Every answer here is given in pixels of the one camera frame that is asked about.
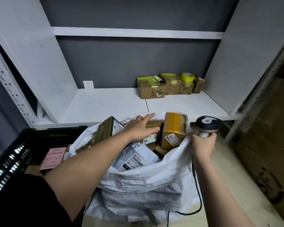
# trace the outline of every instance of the black basket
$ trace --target black basket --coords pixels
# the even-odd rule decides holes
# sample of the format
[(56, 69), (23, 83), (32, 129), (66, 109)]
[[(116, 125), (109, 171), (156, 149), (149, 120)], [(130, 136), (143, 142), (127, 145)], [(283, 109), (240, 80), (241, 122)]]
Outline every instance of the black basket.
[(50, 148), (66, 147), (86, 128), (87, 126), (47, 130), (24, 129), (0, 155), (0, 191), (15, 172), (24, 173), (29, 165), (40, 165)]

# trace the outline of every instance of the barcode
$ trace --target barcode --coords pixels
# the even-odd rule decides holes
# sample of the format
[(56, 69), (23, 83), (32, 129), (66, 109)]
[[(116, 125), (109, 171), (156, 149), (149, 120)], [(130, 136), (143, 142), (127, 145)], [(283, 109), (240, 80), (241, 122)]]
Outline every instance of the barcode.
[(136, 159), (135, 157), (133, 157), (133, 160), (135, 160), (140, 166), (143, 166), (142, 163), (140, 163), (139, 160)]

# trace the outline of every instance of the table surface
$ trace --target table surface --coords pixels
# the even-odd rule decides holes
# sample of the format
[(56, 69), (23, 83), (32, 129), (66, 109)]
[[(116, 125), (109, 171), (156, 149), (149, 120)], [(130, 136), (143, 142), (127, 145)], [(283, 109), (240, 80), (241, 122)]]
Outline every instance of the table surface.
[[(239, 203), (242, 209), (250, 217), (257, 227), (277, 226), (284, 227), (284, 221), (268, 201), (265, 195), (252, 180), (246, 169), (238, 160), (234, 151), (224, 142), (221, 137), (217, 138), (216, 149), (212, 155), (212, 163), (227, 188)], [(197, 210), (200, 203), (191, 206), (189, 212)], [(82, 227), (129, 227), (150, 226), (149, 223), (114, 223), (84, 216)], [(191, 216), (185, 216), (182, 221), (169, 224), (170, 227), (205, 227), (207, 225), (205, 210)]]

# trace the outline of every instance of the white sticker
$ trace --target white sticker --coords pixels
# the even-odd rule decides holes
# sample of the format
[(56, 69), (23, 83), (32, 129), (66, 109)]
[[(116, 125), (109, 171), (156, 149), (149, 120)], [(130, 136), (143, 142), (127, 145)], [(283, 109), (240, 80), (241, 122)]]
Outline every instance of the white sticker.
[(131, 157), (129, 157), (128, 160), (126, 160), (122, 166), (118, 168), (118, 171), (124, 172), (146, 165), (148, 164), (139, 155), (135, 153)]
[(181, 144), (180, 140), (175, 136), (174, 133), (165, 136), (166, 140), (172, 145), (172, 146), (179, 146)]
[(68, 160), (68, 159), (71, 158), (71, 157), (72, 157), (71, 153), (66, 152), (66, 153), (64, 154), (63, 161)]
[(157, 141), (157, 136), (158, 136), (157, 133), (147, 136), (146, 138), (143, 139), (143, 144), (147, 145), (150, 143), (154, 143), (155, 141)]
[(112, 135), (117, 134), (118, 132), (122, 131), (123, 129), (124, 129), (124, 126), (122, 126), (117, 120), (114, 119)]

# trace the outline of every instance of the electrical socket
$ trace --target electrical socket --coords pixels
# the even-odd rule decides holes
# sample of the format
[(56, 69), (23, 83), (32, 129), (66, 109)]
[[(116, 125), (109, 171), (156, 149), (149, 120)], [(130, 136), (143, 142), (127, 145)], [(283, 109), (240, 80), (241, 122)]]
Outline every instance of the electrical socket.
[(84, 80), (83, 81), (83, 85), (85, 89), (94, 89), (94, 83), (93, 81), (89, 81), (89, 80)]

